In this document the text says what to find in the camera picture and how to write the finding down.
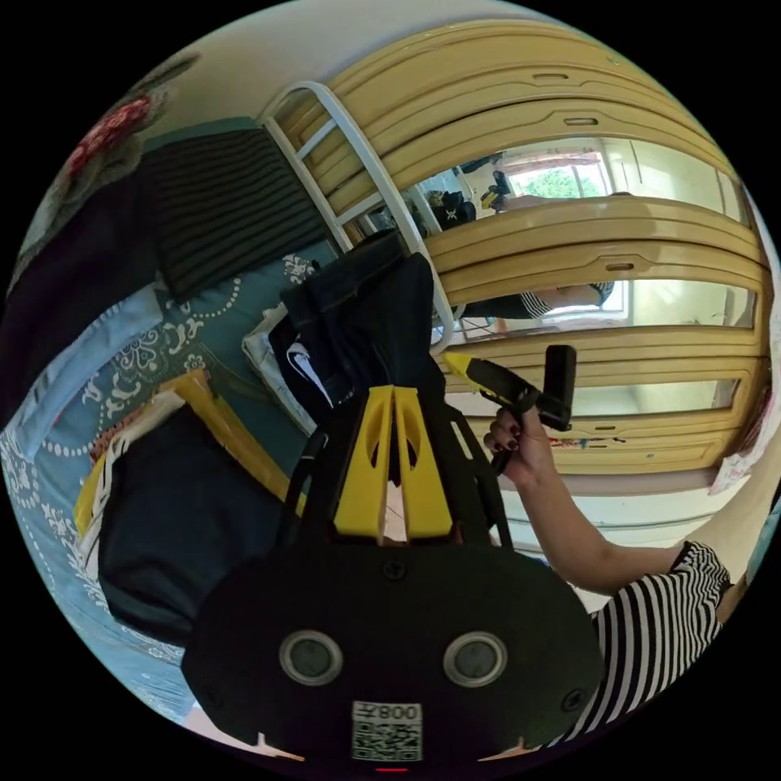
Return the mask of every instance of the screw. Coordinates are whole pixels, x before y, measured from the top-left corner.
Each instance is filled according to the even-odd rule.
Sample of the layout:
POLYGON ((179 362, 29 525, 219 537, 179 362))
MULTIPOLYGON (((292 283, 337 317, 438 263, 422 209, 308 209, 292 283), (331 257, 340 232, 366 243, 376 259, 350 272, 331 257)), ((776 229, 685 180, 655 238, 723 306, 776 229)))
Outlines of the screw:
POLYGON ((403 580, 407 574, 407 567, 401 561, 386 561, 382 565, 382 574, 388 580, 403 580))
POLYGON ((205 705, 210 705, 212 708, 221 708, 223 706, 222 697, 214 689, 207 689, 203 693, 203 700, 205 705))
POLYGON ((561 702, 561 709, 565 713, 572 713, 580 707, 583 701, 583 692, 581 689, 574 689, 561 702))

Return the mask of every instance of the woman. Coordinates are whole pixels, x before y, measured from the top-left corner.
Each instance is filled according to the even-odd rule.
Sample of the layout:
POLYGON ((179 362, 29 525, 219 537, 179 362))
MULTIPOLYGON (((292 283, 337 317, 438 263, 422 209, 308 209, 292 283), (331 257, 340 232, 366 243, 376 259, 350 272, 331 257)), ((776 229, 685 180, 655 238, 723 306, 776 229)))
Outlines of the woman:
MULTIPOLYGON (((611 193, 609 197, 628 195, 624 191, 611 193)), ((502 198, 499 211, 513 211, 534 206, 547 206, 550 203, 577 201, 576 198, 540 198, 537 195, 518 195, 515 198, 502 198)), ((552 309, 561 307, 602 307, 613 292, 612 282, 592 282, 588 285, 557 287, 552 290, 537 290, 534 293, 502 295, 495 299, 486 299, 468 303, 463 317, 503 317, 506 320, 536 320, 547 315, 552 309)))
POLYGON ((503 317, 506 320, 536 320, 561 307, 602 307, 613 293, 613 282, 557 287, 534 293, 502 295, 468 303, 462 317, 503 317))
MULTIPOLYGON (((484 438, 509 450, 504 474, 518 490, 550 566, 573 586, 612 597, 592 615, 605 677, 574 727, 549 745, 624 717, 679 678, 722 629, 742 593, 701 543, 624 548, 608 542, 578 509, 553 463, 535 409, 521 425, 501 411, 484 438)), ((517 748, 488 759, 540 748, 517 748)))

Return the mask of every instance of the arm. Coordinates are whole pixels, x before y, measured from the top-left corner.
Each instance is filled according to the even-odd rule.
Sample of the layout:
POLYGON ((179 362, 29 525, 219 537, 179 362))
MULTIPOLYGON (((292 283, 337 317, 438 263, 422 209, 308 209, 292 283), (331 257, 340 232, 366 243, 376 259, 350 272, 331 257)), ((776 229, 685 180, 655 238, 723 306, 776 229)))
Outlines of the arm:
POLYGON ((502 410, 485 443, 494 451, 514 450, 504 473, 518 489, 545 557, 564 580, 613 596, 644 575, 668 572, 675 563, 681 545, 624 548, 608 542, 586 519, 556 471, 536 409, 524 414, 522 427, 502 410))
POLYGON ((551 470, 518 493, 551 567, 578 588, 613 596, 647 574, 670 571, 682 545, 624 548, 608 542, 581 513, 551 470))

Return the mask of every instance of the clothes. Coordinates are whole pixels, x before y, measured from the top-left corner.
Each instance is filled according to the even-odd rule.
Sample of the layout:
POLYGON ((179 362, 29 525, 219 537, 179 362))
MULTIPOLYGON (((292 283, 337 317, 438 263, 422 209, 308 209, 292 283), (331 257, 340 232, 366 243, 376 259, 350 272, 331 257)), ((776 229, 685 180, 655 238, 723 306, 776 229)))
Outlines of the clothes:
POLYGON ((180 303, 329 236, 266 129, 169 143, 138 173, 154 201, 160 270, 180 303))
MULTIPOLYGON (((289 484, 287 476, 253 439, 230 406, 223 399, 212 395, 206 373, 196 369, 160 386, 151 402, 111 440, 107 452, 99 458, 81 488, 74 517, 76 530, 81 536, 80 550, 88 574, 92 577, 97 576, 97 540, 101 533, 103 508, 111 493, 114 463, 130 444, 165 422, 171 412, 185 403, 206 425, 214 439, 255 480, 277 499, 284 501, 289 484)), ((303 501, 299 511, 303 511, 303 501)))
POLYGON ((110 429, 106 429, 105 431, 102 431, 95 438, 94 442, 89 446, 89 462, 92 465, 93 469, 94 466, 100 460, 100 457, 108 449, 108 446, 109 444, 111 444, 112 439, 119 432, 121 432, 122 429, 127 428, 139 415, 143 413, 143 411, 144 411, 144 407, 140 407, 139 409, 133 410, 129 415, 125 415, 122 418, 122 420, 120 420, 119 423, 115 423, 110 429))
POLYGON ((66 404, 102 366, 133 339, 163 320, 151 287, 115 304, 91 323, 36 378, 5 431, 32 461, 66 404))
POLYGON ((148 213, 135 174, 107 185, 22 274, 0 322, 0 428, 91 323, 154 282, 148 213))
POLYGON ((477 219, 477 211, 472 203, 464 201, 462 193, 442 193, 439 203, 431 203, 431 211, 442 230, 457 228, 477 219))
POLYGON ((22 272, 98 190, 128 176, 142 157, 134 135, 150 128, 168 109, 173 92, 166 82, 200 55, 176 55, 155 68, 115 103, 76 146, 33 216, 11 276, 10 294, 22 272))
POLYGON ((315 388, 326 398, 328 403, 333 407, 331 399, 328 398, 328 394, 325 392, 323 383, 320 382, 320 378, 312 368, 312 360, 309 357, 309 350, 301 343, 300 339, 297 339, 290 345, 287 351, 287 359, 290 365, 308 382, 311 382, 315 388))
POLYGON ((147 405, 144 413, 112 439, 108 449, 98 461, 99 471, 97 467, 93 470, 97 477, 90 483, 91 486, 94 486, 92 513, 89 525, 84 529, 84 536, 79 542, 79 553, 84 563, 85 572, 93 580, 98 577, 98 541, 103 530, 103 514, 111 496, 115 463, 127 453, 133 443, 145 434, 149 434, 184 403, 184 399, 177 396, 172 390, 157 394, 147 405))
POLYGON ((774 507, 770 510, 770 515, 768 515, 765 523, 762 525, 759 537, 757 538, 757 544, 754 546, 751 556, 748 559, 748 565, 746 566, 746 582, 748 585, 751 585, 753 579, 757 575, 757 570, 759 569, 762 560, 765 558, 767 549, 770 547, 770 541, 773 539, 773 536, 778 529, 779 517, 781 517, 781 499, 776 498, 774 500, 774 507))
POLYGON ((503 157, 504 157, 504 152, 499 152, 496 155, 488 155, 487 157, 481 157, 476 160, 471 160, 468 163, 464 163, 461 166, 461 171, 463 171, 464 173, 474 173, 479 168, 482 168, 484 165, 488 165, 489 163, 493 163, 493 164, 498 163, 503 157))
POLYGON ((332 407, 328 398, 311 382, 304 379, 287 359, 287 351, 298 337, 298 333, 290 322, 290 316, 285 314, 268 334, 268 346, 272 350, 274 362, 279 370, 281 381, 285 383, 285 388, 290 392, 295 403, 305 411, 312 421, 312 425, 316 428, 330 415, 332 407))
MULTIPOLYGON (((589 284, 600 295, 599 306, 613 293, 614 282, 593 282, 589 284)), ((503 317, 507 320, 535 320, 552 310, 539 296, 524 292, 515 295, 501 295, 495 299, 468 303, 463 317, 503 317)))
POLYGON ((242 351, 249 365, 295 424, 305 434, 312 434, 317 427, 316 423, 288 387, 271 346, 270 333, 286 315, 284 304, 268 312, 260 325, 242 339, 242 351))
POLYGON ((431 378, 431 269, 422 255, 405 256, 396 233, 364 242, 281 297, 334 405, 372 386, 431 378))
POLYGON ((262 486, 280 501, 287 495, 289 480, 271 456, 252 437, 236 413, 209 388, 203 369, 196 369, 160 386, 174 391, 206 424, 214 439, 262 486))
MULTIPOLYGON (((136 442, 115 470, 98 557, 108 608, 126 626, 184 646, 216 584, 274 546, 281 502, 189 406, 136 442)), ((248 621, 263 620, 262 603, 247 610, 248 621)))
POLYGON ((606 675, 574 727, 553 746, 625 716, 674 683, 721 631, 730 576, 701 543, 685 543, 668 574, 646 575, 592 616, 606 675))

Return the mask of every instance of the hand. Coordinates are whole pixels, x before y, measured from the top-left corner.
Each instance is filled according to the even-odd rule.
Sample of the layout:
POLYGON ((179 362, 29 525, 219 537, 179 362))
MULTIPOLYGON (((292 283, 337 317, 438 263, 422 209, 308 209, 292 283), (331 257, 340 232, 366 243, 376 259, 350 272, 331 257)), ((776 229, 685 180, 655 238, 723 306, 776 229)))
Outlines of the hand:
POLYGON ((537 487, 556 473, 551 443, 536 407, 523 413, 520 425, 506 409, 500 409, 483 442, 494 453, 513 451, 504 475, 518 490, 537 487))

